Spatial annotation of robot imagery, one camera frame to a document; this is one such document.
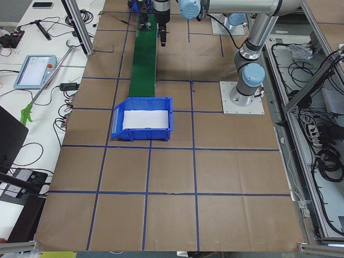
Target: black clamp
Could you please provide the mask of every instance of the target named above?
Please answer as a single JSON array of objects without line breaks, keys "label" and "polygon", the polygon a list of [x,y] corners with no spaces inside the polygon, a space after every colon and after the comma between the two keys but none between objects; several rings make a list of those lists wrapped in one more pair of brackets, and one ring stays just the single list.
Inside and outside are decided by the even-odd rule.
[{"label": "black clamp", "polygon": [[210,0],[200,0],[200,12],[199,15],[196,17],[196,19],[200,22],[201,20],[204,20],[206,17],[206,14],[208,13],[210,5]]}]

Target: power adapter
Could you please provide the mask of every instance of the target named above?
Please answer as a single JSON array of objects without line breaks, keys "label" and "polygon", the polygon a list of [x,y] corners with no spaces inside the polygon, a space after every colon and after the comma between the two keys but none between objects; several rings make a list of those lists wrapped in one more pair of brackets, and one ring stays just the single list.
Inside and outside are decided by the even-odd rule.
[{"label": "power adapter", "polygon": [[69,82],[69,83],[61,83],[60,90],[61,91],[69,91],[69,90],[78,90],[79,84],[76,82]]}]

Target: blue tray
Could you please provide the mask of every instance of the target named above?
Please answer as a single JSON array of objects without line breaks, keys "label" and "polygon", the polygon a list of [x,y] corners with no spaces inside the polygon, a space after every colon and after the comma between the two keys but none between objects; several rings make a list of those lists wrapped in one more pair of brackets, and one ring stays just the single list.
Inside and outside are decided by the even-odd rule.
[{"label": "blue tray", "polygon": [[[123,129],[124,111],[130,110],[167,110],[167,128],[126,128]],[[165,140],[170,139],[173,131],[173,106],[171,97],[130,97],[114,109],[111,138],[123,140]]]}]

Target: tablet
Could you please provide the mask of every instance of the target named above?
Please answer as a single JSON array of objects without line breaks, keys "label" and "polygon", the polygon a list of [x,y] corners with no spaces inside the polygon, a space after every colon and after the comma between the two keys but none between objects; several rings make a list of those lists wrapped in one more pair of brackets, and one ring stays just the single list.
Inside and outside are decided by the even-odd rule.
[{"label": "tablet", "polygon": [[55,69],[55,55],[28,55],[14,84],[15,89],[40,89]]}]

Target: white paper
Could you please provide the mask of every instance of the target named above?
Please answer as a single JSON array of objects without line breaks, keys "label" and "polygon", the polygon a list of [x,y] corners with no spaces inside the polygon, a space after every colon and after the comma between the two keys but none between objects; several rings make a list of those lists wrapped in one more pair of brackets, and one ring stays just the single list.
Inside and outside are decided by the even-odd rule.
[{"label": "white paper", "polygon": [[322,89],[327,112],[344,114],[344,96],[337,91]]},{"label": "white paper", "polygon": [[123,129],[168,128],[167,110],[125,110]]},{"label": "white paper", "polygon": [[29,58],[19,85],[40,85],[49,59],[49,56],[33,56]]}]

